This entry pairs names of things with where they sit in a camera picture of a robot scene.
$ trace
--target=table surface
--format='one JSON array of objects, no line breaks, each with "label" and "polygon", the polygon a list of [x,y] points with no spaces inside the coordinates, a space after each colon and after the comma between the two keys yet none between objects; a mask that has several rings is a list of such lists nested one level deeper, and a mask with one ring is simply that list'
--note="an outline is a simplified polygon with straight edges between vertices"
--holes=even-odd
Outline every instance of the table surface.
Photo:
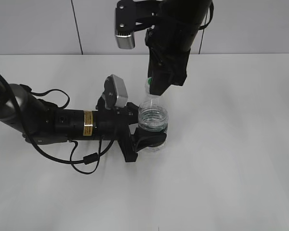
[{"label": "table surface", "polygon": [[[0,73],[35,92],[68,92],[70,109],[93,109],[110,74],[139,104],[147,61],[0,56]],[[289,54],[191,55],[185,85],[164,100],[165,148],[125,163],[115,143],[90,176],[45,159],[0,122],[0,231],[289,231]],[[97,146],[80,142],[75,158]],[[72,147],[42,148],[68,159]]]}]

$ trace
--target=clear plastic bottle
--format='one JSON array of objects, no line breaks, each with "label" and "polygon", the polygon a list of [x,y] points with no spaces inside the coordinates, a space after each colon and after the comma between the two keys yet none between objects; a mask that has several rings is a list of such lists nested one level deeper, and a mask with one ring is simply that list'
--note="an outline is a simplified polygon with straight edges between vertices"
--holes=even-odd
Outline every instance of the clear plastic bottle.
[{"label": "clear plastic bottle", "polygon": [[[164,108],[161,96],[150,94],[151,78],[145,83],[146,98],[139,106],[138,125],[144,130],[167,133],[168,129],[168,112]],[[146,151],[156,152],[164,146],[150,146],[145,148]]]}]

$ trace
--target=yellow label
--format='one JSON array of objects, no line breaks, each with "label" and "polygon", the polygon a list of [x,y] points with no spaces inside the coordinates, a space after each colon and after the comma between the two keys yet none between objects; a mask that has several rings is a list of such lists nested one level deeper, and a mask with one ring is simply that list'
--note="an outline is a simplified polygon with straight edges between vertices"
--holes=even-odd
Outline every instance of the yellow label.
[{"label": "yellow label", "polygon": [[84,112],[83,136],[92,136],[93,133],[93,113],[92,111]]}]

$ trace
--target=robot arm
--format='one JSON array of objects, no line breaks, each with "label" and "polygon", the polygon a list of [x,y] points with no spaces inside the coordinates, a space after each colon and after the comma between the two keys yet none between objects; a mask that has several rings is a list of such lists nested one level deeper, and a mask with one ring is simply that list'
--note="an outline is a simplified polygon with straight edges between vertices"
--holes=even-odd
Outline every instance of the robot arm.
[{"label": "robot arm", "polygon": [[119,48],[135,46],[134,32],[146,28],[145,44],[149,47],[148,77],[150,93],[162,95],[170,85],[182,86],[191,46],[210,9],[212,0],[121,0],[116,8],[116,39]]}]

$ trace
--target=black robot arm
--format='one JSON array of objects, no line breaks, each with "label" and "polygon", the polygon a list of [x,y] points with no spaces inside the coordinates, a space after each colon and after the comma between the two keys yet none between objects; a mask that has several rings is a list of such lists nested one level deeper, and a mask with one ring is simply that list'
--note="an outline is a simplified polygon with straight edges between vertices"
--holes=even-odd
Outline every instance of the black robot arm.
[{"label": "black robot arm", "polygon": [[165,141],[163,132],[137,128],[131,134],[129,125],[138,123],[138,107],[127,103],[128,96],[121,78],[109,76],[104,87],[96,111],[68,110],[65,109],[67,103],[58,107],[36,99],[33,95],[44,94],[33,93],[26,85],[8,84],[0,75],[0,121],[21,132],[43,156],[63,164],[90,164],[98,161],[100,156],[92,154],[79,161],[61,160],[49,156],[38,145],[102,138],[111,144],[118,141],[125,161],[135,162],[138,151]]},{"label": "black robot arm", "polygon": [[[210,19],[201,23],[210,9]],[[212,0],[121,0],[116,8],[116,39],[119,48],[135,47],[134,32],[146,28],[149,47],[150,93],[162,95],[170,85],[182,86],[195,36],[213,18]]]}]

